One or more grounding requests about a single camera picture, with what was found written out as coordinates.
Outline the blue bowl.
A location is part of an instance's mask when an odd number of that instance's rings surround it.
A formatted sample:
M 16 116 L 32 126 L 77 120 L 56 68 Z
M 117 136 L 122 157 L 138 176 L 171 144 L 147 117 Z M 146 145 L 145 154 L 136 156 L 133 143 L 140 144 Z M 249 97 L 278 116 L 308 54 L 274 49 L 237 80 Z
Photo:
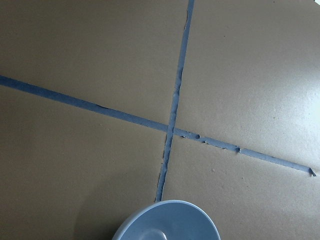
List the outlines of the blue bowl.
M 183 200 L 164 200 L 131 214 L 117 229 L 114 240 L 219 240 L 211 218 Z

